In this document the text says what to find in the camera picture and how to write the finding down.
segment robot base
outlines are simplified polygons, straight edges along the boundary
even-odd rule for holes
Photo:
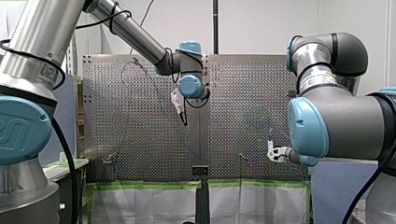
[[[0,220],[4,224],[59,224],[59,187],[49,183],[44,195],[28,202],[0,208]]]

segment wire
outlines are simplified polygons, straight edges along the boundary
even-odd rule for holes
[[[51,120],[52,127],[58,135],[59,141],[61,142],[62,148],[64,150],[64,155],[67,158],[67,164],[69,165],[70,177],[72,180],[72,217],[71,224],[77,224],[78,221],[78,182],[77,182],[77,172],[76,167],[73,162],[72,152],[67,141],[64,137],[61,127],[55,118]]]
[[[173,83],[176,84],[176,83],[178,82],[179,77],[180,77],[180,73],[177,73],[177,77],[175,78],[175,69],[174,69],[175,60],[174,60],[174,54],[173,54],[173,52],[172,52],[172,50],[171,50],[170,48],[165,48],[165,49],[168,50],[168,51],[169,51],[169,54],[170,54],[171,60],[168,61],[168,65],[169,65],[169,67],[171,68],[172,81],[173,81]]]
[[[147,17],[148,14],[149,14],[149,9],[151,8],[151,6],[152,6],[153,3],[154,3],[154,0],[151,0],[151,2],[148,4],[148,9],[146,10],[146,13],[145,13],[145,16],[143,17],[143,20],[140,22],[140,26],[142,26],[143,23],[145,22],[146,17]]]
[[[114,14],[114,15],[111,15],[111,16],[105,18],[105,19],[102,20],[102,21],[97,21],[97,22],[94,22],[94,23],[90,23],[90,24],[85,24],[85,25],[77,26],[77,27],[76,27],[76,30],[84,29],[84,28],[88,28],[88,27],[93,27],[93,26],[96,26],[96,25],[100,25],[100,24],[102,24],[102,23],[104,23],[104,22],[107,22],[107,21],[109,21],[109,20],[111,20],[111,19],[113,19],[113,18],[119,16],[119,15],[122,14],[122,13],[127,13],[129,17],[132,17],[132,12],[130,12],[129,10],[123,10],[123,11],[121,11],[121,12],[118,12],[118,13],[116,13],[116,14]]]
[[[52,61],[50,61],[48,59],[36,56],[34,54],[31,54],[31,53],[18,51],[18,50],[11,49],[9,47],[4,46],[5,44],[8,44],[10,41],[11,41],[10,39],[0,40],[0,49],[3,49],[4,51],[8,51],[10,53],[14,53],[14,54],[20,55],[20,56],[25,57],[25,58],[36,59],[36,60],[38,60],[40,62],[47,63],[47,64],[51,65],[52,67],[54,67],[56,70],[58,70],[61,73],[61,75],[62,75],[62,79],[58,83],[58,85],[56,85],[53,88],[54,91],[56,89],[60,88],[64,84],[64,82],[66,81],[66,73],[64,72],[64,70],[58,64],[53,63]]]
[[[117,9],[117,6],[119,5],[119,2],[114,2],[114,6],[113,6],[113,8],[111,9],[111,15],[114,15],[114,13],[116,12],[116,9]],[[110,30],[110,33],[111,34],[113,34],[113,35],[115,35],[114,34],[114,31],[113,31],[113,21],[114,21],[114,18],[111,18],[110,19],[110,24],[108,25],[108,29]]]
[[[120,81],[121,81],[122,85],[123,85],[124,87],[126,87],[126,88],[129,90],[128,85],[125,83],[125,81],[124,81],[124,79],[123,79],[123,73],[124,73],[125,70],[126,70],[126,66],[127,66],[128,64],[131,64],[131,63],[133,63],[133,64],[135,64],[135,65],[138,65],[138,66],[144,71],[145,75],[150,79],[151,84],[153,85],[153,88],[154,88],[154,90],[156,91],[157,98],[160,100],[161,95],[160,95],[158,86],[156,85],[154,79],[149,75],[149,71],[146,69],[146,67],[143,66],[135,57],[134,57],[134,61],[133,61],[133,62],[128,62],[128,63],[126,63],[126,64],[122,67],[122,69],[121,69],[121,71],[120,71]],[[164,112],[163,103],[162,103],[162,102],[161,102],[161,111],[163,112],[163,115],[164,115],[164,116],[167,116],[166,113]],[[185,126],[187,126],[187,114],[186,114],[186,112],[187,112],[186,109],[184,109],[184,117],[185,117],[185,118],[184,118],[183,124],[185,124]],[[123,137],[122,137],[121,143],[120,143],[120,145],[119,145],[119,147],[118,147],[118,149],[117,149],[116,156],[115,156],[115,160],[114,160],[113,172],[116,173],[118,179],[120,179],[120,178],[119,178],[119,170],[118,170],[118,168],[117,168],[116,166],[117,166],[117,164],[119,163],[120,150],[122,149],[123,145],[125,144],[126,134],[127,134],[128,127],[129,127],[129,120],[130,120],[130,119],[129,119],[129,113],[127,113],[127,119],[126,119],[125,129],[124,129],[124,131],[123,131]],[[188,148],[188,151],[190,152],[190,154],[192,154],[194,157],[198,158],[199,160],[202,159],[201,156],[199,156],[198,154],[194,153],[191,149]]]
[[[379,93],[379,92],[371,94],[371,95],[380,96],[383,100],[387,101],[393,111],[393,115],[396,114],[396,105],[393,103],[393,101],[387,95],[385,95],[383,93]],[[375,170],[373,175],[364,184],[364,186],[361,188],[359,193],[353,199],[352,203],[350,204],[350,206],[348,207],[348,209],[346,211],[346,214],[345,214],[343,222],[342,222],[343,224],[347,224],[349,217],[352,215],[353,209],[356,207],[356,204],[358,204],[359,200],[361,199],[361,196],[363,196],[363,194],[367,191],[367,189],[373,185],[373,183],[379,177],[379,175],[382,173],[382,171],[388,166],[388,163],[389,163],[390,159],[392,159],[395,151],[396,151],[396,140],[393,142],[393,145],[390,148],[390,150],[387,154],[387,157],[379,163],[378,168]]]
[[[143,27],[143,23],[145,23],[146,17],[149,14],[149,10],[151,9],[152,4],[154,3],[154,0],[151,0],[151,2],[148,4],[148,9],[146,9],[145,16],[143,17],[143,20],[140,22],[140,27]],[[129,51],[129,54],[132,54],[132,51],[134,51],[134,48],[131,48],[131,51]]]
[[[208,94],[206,96],[206,100],[205,100],[205,102],[202,105],[198,105],[198,106],[192,105],[186,97],[184,97],[184,102],[187,102],[187,104],[189,106],[191,106],[192,108],[199,109],[199,108],[204,107],[207,104],[207,102],[209,102],[209,98],[210,98],[210,91],[208,92]]]

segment blue joint cap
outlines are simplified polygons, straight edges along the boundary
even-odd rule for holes
[[[291,145],[300,155],[322,158],[329,154],[326,123],[311,101],[304,97],[291,100],[288,120]]]
[[[200,99],[205,93],[205,85],[198,77],[186,75],[178,82],[178,91],[188,99]]]
[[[198,41],[184,41],[180,44],[179,48],[184,52],[202,55],[201,44]]]
[[[50,117],[40,106],[0,96],[0,165],[34,158],[50,140],[51,132]]]
[[[386,87],[379,92],[385,93],[388,95],[392,95],[392,96],[396,96],[396,87]]]
[[[309,157],[309,156],[300,156],[300,164],[303,166],[316,166],[319,162],[318,158]]]

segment silver robot arm segment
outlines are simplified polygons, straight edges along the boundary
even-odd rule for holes
[[[288,112],[294,150],[315,158],[378,160],[386,155],[395,129],[390,105],[376,96],[356,97],[356,86],[342,81],[364,74],[367,64],[367,51],[353,35],[290,41],[288,68],[298,78],[300,94]]]

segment white wall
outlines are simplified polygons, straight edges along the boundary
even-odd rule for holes
[[[389,58],[388,58],[388,66],[389,66],[389,86],[396,86],[396,2],[389,1]]]
[[[388,3],[390,0],[320,0],[319,31],[348,32],[369,52],[369,67],[358,94],[384,88],[387,83]]]
[[[78,25],[95,22],[90,15],[81,13],[78,19]],[[86,29],[76,30],[77,55],[78,55],[78,76],[82,77],[82,56],[85,54],[100,54],[101,48],[101,29],[100,26],[94,26]]]
[[[140,23],[150,0],[119,0],[120,6],[129,9]],[[178,49],[185,40],[201,42],[202,51],[213,49],[212,0],[156,0],[143,24],[163,46]],[[119,37],[102,27],[102,52],[129,54],[131,48]]]
[[[24,6],[24,1],[0,0],[0,39],[10,39],[12,37]],[[0,54],[5,54],[5,52],[0,49]]]
[[[219,0],[221,54],[286,54],[294,35],[317,34],[318,0]]]
[[[150,0],[119,2],[140,22]],[[143,27],[165,47],[193,39],[213,52],[212,0],[156,0]],[[219,0],[219,53],[285,54],[295,34],[317,33],[318,0]],[[107,28],[102,34],[103,53],[129,53]]]

